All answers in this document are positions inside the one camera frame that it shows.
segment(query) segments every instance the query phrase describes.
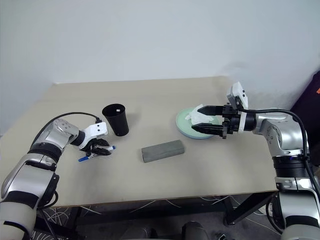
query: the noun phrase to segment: white wall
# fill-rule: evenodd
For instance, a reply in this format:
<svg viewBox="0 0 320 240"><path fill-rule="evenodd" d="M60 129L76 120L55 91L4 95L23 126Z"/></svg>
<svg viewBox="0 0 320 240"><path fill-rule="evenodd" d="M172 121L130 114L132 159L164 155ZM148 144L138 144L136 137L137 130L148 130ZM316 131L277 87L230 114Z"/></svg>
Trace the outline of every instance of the white wall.
<svg viewBox="0 0 320 240"><path fill-rule="evenodd" d="M319 67L319 11L319 0L2 0L1 131L53 82L224 74L252 107L289 108Z"/></svg>

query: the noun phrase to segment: gray eraser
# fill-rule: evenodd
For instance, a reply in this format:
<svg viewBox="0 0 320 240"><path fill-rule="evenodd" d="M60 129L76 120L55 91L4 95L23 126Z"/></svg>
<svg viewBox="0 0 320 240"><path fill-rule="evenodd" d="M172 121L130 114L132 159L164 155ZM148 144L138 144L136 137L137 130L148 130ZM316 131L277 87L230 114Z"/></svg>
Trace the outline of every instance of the gray eraser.
<svg viewBox="0 0 320 240"><path fill-rule="evenodd" d="M183 154L185 147L181 140L169 141L158 145L147 146L141 149L143 162L149 163L155 160Z"/></svg>

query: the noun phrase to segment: black cup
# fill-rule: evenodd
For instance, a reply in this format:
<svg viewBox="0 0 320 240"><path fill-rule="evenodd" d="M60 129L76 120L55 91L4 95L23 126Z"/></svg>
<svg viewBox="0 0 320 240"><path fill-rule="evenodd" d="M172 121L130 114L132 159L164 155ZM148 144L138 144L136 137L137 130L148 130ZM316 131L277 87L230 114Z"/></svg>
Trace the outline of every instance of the black cup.
<svg viewBox="0 0 320 240"><path fill-rule="evenodd" d="M114 134L121 137L129 132L125 106L115 103L106 106L102 114L108 120Z"/></svg>

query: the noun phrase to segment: black cable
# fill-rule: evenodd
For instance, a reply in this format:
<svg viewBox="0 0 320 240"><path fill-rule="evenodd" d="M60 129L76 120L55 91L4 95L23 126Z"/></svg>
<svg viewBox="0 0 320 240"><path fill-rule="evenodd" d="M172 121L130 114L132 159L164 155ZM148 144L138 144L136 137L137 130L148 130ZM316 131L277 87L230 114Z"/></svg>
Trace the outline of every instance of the black cable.
<svg viewBox="0 0 320 240"><path fill-rule="evenodd" d="M265 213L266 213L266 217L268 218L270 224L272 225L272 227L280 234L282 234L282 230L276 225L276 223L272 220L270 214L269 214L269 205L272 201L272 197L270 197L270 199L268 200L268 202L265 205Z"/></svg>
<svg viewBox="0 0 320 240"><path fill-rule="evenodd" d="M40 209L39 212L40 212L43 220L45 221L45 224L47 225L48 229L50 230L50 233L51 233L52 237L54 238L54 240L58 240L57 235L55 234L54 230L52 229L52 227L51 227L51 225L50 225L50 223L48 221L48 219L46 218L44 211L42 209Z"/></svg>
<svg viewBox="0 0 320 240"><path fill-rule="evenodd" d="M32 141L32 144L30 147L32 147L32 145L35 143L35 141L39 138L40 134L46 129L46 127L49 126L49 124L51 124L54 120L58 119L58 118L62 118L64 116L67 116L67 115L73 115L73 114L83 114L83 115L88 115L88 116L92 116L95 118L95 123L101 123L101 119L99 117L97 117L96 115L93 115L91 113L87 113L87 112L81 112L81 111L73 111L73 112L67 112L67 113L64 113L64 114L61 114L61 115L58 115L54 118L52 118L50 121L48 121L44 126L43 128L41 128L41 130L37 133L37 135L35 136L35 138L33 139Z"/></svg>
<svg viewBox="0 0 320 240"><path fill-rule="evenodd" d="M306 133L304 123L302 122L300 117L292 111L281 109L281 108L251 110L251 109L244 109L241 105L238 105L238 110L241 112L244 112L244 113L249 113L249 114L284 113L284 114L291 115L293 117L293 120L295 120L301 128L304 167L309 175L310 181L314 187L316 195L317 195L318 199L320 200L320 186L319 186L318 182L316 181L314 173L308 163L309 156L308 156L308 152L307 152L307 143L308 143L307 142L307 133Z"/></svg>
<svg viewBox="0 0 320 240"><path fill-rule="evenodd" d="M55 199L54 199L54 201L53 201L52 203L50 203L50 204L48 204L48 205L45 205L45 206L39 206L37 209L38 209L38 210L47 209L47 208L50 208L50 207L52 207L53 205L55 205L56 202L58 201L58 197L59 197L57 191L54 191L54 196L55 196Z"/></svg>

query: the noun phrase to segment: table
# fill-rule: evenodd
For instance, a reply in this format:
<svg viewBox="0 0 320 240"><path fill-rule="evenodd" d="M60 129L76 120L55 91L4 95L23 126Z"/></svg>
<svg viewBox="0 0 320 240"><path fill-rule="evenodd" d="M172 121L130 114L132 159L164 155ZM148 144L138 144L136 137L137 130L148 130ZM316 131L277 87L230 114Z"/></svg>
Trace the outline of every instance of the table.
<svg viewBox="0 0 320 240"><path fill-rule="evenodd" d="M55 206L257 193L276 189L273 161L263 136L251 132L197 140L182 135L176 115L185 108L223 105L232 82L225 77L54 84L0 139L0 182L29 150L39 129L66 112L102 116L106 105L126 107L129 134L105 138L110 156L84 156L68 146L56 169ZM64 119L80 129L94 124L84 115ZM143 163L141 148L182 140L185 153Z"/></svg>

